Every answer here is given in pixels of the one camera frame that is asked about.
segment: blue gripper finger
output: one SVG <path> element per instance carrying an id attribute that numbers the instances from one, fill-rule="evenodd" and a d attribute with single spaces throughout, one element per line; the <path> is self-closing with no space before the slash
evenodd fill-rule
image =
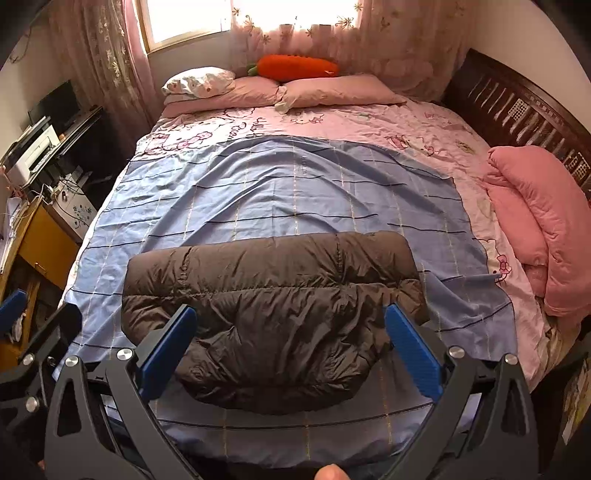
<path id="1" fill-rule="evenodd" d="M 8 332 L 27 308 L 27 294 L 22 290 L 13 292 L 0 305 L 0 333 Z"/>
<path id="2" fill-rule="evenodd" d="M 136 374 L 139 395 L 144 401 L 160 398 L 170 377 L 197 330 L 197 314 L 182 306 L 165 326 L 166 331 Z"/>
<path id="3" fill-rule="evenodd" d="M 419 392 L 434 402 L 443 394 L 441 365 L 404 312 L 393 303 L 385 312 L 386 332 Z"/>

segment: curtain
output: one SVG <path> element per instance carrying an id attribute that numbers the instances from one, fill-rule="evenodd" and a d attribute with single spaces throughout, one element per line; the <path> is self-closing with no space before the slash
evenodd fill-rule
<path id="1" fill-rule="evenodd" d="M 269 53 L 320 57 L 392 90 L 441 98 L 469 48 L 473 0 L 230 0 L 237 73 Z"/>
<path id="2" fill-rule="evenodd" d="M 60 66 L 80 106 L 105 108 L 131 158 L 162 111 L 133 0 L 54 0 L 48 14 Z"/>

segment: white printer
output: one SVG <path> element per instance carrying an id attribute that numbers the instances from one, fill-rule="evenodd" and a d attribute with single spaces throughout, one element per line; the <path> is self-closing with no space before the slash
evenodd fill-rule
<path id="1" fill-rule="evenodd" d="M 19 138 L 6 153 L 4 165 L 8 179 L 22 187 L 29 182 L 31 173 L 44 165 L 44 159 L 60 145 L 56 132 L 49 124 L 49 118 L 43 117 Z"/>

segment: silver screw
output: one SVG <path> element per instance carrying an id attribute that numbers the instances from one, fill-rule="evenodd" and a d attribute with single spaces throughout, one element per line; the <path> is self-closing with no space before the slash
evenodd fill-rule
<path id="1" fill-rule="evenodd" d="M 505 362 L 507 362 L 509 365 L 517 365 L 519 363 L 519 359 L 516 355 L 508 353 L 505 355 Z"/>
<path id="2" fill-rule="evenodd" d="M 31 365 L 31 363 L 33 363 L 34 360 L 35 360 L 35 355 L 33 355 L 32 353 L 28 353 L 22 359 L 22 364 L 23 365 Z"/>
<path id="3" fill-rule="evenodd" d="M 133 354 L 131 348 L 122 348 L 117 352 L 117 358 L 119 360 L 129 360 Z"/>
<path id="4" fill-rule="evenodd" d="M 66 358 L 67 367 L 73 367 L 75 365 L 78 365 L 78 357 L 76 355 L 72 355 Z"/>
<path id="5" fill-rule="evenodd" d="M 37 411 L 39 408 L 39 400 L 37 400 L 35 397 L 29 397 L 25 402 L 25 408 L 29 413 Z"/>
<path id="6" fill-rule="evenodd" d="M 449 355 L 453 358 L 464 358 L 466 351 L 461 346 L 455 345 L 449 349 Z"/>

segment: folded brown jacket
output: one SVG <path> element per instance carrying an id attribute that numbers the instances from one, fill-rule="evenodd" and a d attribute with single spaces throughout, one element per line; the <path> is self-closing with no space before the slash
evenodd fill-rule
<path id="1" fill-rule="evenodd" d="M 187 303 L 199 327 L 176 374 L 196 399 L 263 414 L 351 398 L 390 349 L 384 307 L 427 320 L 407 241 L 394 232 L 257 238 L 129 261 L 122 328 L 138 344 Z"/>

